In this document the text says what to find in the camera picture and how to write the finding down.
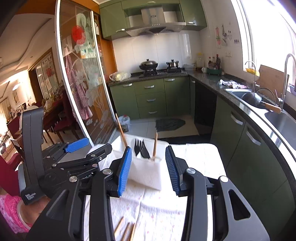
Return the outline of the pink dotted sleeve forearm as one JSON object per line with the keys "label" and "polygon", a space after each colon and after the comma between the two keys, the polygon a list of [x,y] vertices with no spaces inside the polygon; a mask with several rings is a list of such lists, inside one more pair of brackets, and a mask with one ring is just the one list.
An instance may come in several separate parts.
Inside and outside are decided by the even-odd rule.
{"label": "pink dotted sleeve forearm", "polygon": [[20,216],[21,202],[19,196],[1,195],[1,214],[14,233],[29,232],[32,227]]}

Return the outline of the person's left hand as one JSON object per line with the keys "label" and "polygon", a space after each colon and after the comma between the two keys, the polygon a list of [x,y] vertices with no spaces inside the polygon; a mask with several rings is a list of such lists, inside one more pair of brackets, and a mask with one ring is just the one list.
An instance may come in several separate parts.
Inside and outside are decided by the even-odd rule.
{"label": "person's left hand", "polygon": [[21,221],[33,225],[51,199],[44,196],[38,201],[25,205],[22,200],[18,203],[17,211]]}

